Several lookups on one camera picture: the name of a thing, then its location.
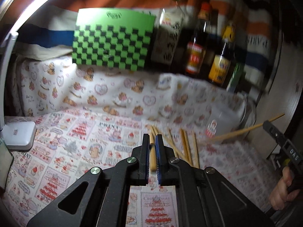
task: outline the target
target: white label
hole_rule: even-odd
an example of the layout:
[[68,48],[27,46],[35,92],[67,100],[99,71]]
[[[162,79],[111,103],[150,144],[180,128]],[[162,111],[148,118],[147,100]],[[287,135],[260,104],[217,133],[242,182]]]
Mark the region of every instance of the white label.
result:
[[183,18],[162,13],[151,60],[170,65],[180,37]]

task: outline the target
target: metal screw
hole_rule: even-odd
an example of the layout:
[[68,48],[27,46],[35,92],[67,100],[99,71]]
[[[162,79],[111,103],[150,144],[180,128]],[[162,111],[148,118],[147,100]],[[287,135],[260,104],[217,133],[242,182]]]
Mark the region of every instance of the metal screw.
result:
[[135,157],[128,157],[128,158],[126,159],[126,161],[127,161],[128,163],[135,163],[135,162],[137,161],[137,159],[136,159]]
[[170,162],[171,162],[171,163],[176,164],[176,163],[178,163],[179,161],[180,161],[180,159],[179,159],[179,158],[176,158],[176,157],[172,157],[172,158],[170,158]]
[[101,171],[101,170],[100,170],[99,167],[93,167],[93,168],[91,169],[91,174],[98,174],[100,171]]
[[214,174],[216,172],[216,169],[213,168],[213,167],[207,167],[205,169],[205,171],[206,171],[207,174]]

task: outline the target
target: lamp base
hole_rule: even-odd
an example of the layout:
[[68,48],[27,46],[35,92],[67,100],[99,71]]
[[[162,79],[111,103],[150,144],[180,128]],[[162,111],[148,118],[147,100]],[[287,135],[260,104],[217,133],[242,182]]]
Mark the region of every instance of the lamp base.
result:
[[30,150],[36,133],[35,122],[17,122],[4,125],[0,137],[9,150]]

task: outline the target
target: triangular cutout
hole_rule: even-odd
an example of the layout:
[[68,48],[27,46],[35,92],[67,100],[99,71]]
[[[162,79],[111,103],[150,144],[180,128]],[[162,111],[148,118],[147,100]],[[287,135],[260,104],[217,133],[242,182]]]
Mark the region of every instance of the triangular cutout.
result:
[[70,214],[75,214],[87,189],[87,186],[88,182],[82,182],[73,192],[71,192],[58,204],[58,208]]

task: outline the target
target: red bottle cap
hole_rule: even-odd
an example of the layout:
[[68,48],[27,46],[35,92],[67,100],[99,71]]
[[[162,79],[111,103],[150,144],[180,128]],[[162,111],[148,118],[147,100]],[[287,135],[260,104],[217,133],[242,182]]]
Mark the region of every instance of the red bottle cap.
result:
[[201,5],[201,10],[210,12],[212,9],[212,6],[208,2],[203,2]]

